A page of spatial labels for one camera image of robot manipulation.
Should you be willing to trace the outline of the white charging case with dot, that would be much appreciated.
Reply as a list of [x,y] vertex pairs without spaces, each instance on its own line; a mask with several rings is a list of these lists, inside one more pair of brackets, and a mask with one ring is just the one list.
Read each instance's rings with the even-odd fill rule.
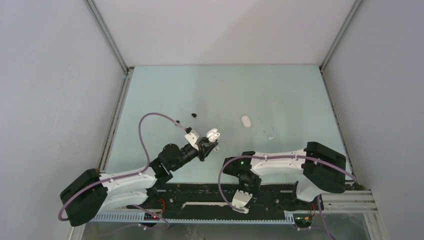
[[210,143],[214,143],[220,139],[221,134],[217,128],[213,128],[207,132],[206,137]]

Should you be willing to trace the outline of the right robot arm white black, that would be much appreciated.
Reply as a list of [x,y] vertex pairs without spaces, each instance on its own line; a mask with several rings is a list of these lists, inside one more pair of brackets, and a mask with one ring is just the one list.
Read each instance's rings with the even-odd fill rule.
[[290,152],[263,153],[245,151],[240,156],[224,160],[220,174],[238,178],[238,192],[256,198],[262,176],[271,174],[294,174],[300,176],[291,194],[291,204],[304,209],[316,196],[323,193],[345,192],[346,157],[315,141],[305,148]]

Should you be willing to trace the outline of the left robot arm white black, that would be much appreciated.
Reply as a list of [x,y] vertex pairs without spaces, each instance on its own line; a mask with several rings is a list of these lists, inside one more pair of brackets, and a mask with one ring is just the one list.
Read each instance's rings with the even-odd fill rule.
[[188,144],[182,148],[173,143],[165,145],[156,159],[141,168],[112,174],[98,173],[94,168],[84,171],[60,193],[63,206],[58,219],[77,227],[98,213],[115,208],[130,205],[153,208],[158,202],[156,188],[193,159],[203,162],[218,146],[220,134],[197,138],[189,133],[186,137]]

